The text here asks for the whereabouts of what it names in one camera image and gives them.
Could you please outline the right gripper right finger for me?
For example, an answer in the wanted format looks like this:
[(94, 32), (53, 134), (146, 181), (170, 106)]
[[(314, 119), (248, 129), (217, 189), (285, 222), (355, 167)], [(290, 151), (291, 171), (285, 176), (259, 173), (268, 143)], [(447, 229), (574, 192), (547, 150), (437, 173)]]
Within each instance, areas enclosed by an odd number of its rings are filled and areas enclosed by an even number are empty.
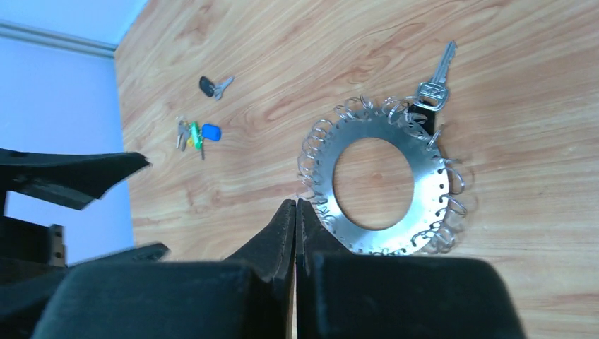
[(353, 254), (296, 207), (300, 338), (524, 338), (508, 290), (487, 262)]

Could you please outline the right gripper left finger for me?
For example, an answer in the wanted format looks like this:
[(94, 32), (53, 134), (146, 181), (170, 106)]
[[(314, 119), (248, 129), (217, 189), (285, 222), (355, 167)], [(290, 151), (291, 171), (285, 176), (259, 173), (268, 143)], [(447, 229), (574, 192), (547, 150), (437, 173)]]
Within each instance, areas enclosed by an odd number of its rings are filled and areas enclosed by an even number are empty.
[(221, 261), (96, 263), (58, 286), (34, 338), (289, 338), (296, 203)]

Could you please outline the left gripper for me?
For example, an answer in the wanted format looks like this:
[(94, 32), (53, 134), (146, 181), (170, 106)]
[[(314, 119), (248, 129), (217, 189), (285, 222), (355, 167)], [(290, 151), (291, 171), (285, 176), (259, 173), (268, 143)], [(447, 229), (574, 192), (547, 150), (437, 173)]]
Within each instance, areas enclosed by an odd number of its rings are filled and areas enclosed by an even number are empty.
[(66, 266), (64, 227), (6, 216), (7, 191), (83, 210), (149, 164), (137, 152), (60, 155), (1, 149), (2, 338), (30, 338), (48, 300), (74, 268), (155, 262), (170, 252), (153, 242)]

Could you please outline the black car key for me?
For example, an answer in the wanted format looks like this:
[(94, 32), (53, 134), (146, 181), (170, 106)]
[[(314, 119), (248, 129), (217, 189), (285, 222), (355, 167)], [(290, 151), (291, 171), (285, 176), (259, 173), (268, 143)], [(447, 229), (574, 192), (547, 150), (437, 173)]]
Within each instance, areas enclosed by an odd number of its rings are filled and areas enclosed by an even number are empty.
[(446, 77), (456, 48), (457, 45), (453, 40), (447, 44), (434, 74), (427, 82), (417, 86), (415, 99), (408, 108), (408, 114), (420, 123), (429, 135), (435, 133), (436, 113), (449, 100), (450, 92), (446, 86)]

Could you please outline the silver key with black fob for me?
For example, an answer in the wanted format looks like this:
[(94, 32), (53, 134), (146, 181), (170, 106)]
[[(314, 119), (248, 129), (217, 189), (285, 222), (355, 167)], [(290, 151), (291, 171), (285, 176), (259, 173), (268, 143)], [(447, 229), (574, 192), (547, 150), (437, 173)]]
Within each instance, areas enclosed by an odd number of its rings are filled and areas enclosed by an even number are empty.
[(225, 89), (234, 81), (235, 77), (231, 76), (224, 82), (215, 84), (205, 76), (201, 76), (198, 82), (200, 91), (207, 97), (213, 97), (215, 100), (220, 100)]

